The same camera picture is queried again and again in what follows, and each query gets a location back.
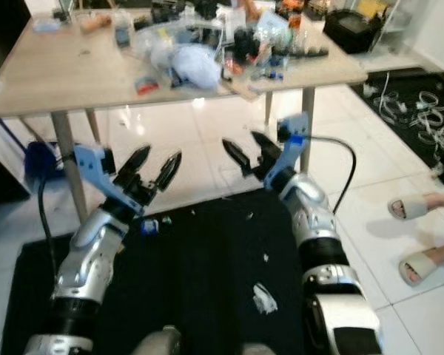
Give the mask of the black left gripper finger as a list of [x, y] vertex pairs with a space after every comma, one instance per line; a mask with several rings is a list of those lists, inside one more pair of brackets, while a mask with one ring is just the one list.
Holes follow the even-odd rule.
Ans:
[[140, 172], [140, 168], [144, 163], [147, 162], [151, 148], [151, 145], [142, 145], [131, 153], [124, 165], [118, 170], [119, 186], [130, 186], [134, 179], [137, 180], [140, 177], [138, 172]]
[[164, 192], [164, 190], [170, 186], [172, 179], [174, 179], [178, 173], [181, 160], [182, 152], [172, 153], [172, 155], [166, 159], [164, 165], [162, 165], [160, 169], [160, 174], [157, 176], [157, 179], [154, 180], [155, 189]]

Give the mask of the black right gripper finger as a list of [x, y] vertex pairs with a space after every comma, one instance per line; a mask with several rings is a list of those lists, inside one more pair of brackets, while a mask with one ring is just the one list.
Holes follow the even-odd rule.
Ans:
[[243, 151], [241, 146], [232, 139], [224, 139], [226, 154], [236, 163], [242, 175], [254, 175], [252, 159]]
[[252, 137], [260, 148], [260, 162], [275, 162], [282, 155], [282, 149], [266, 133], [252, 132]]

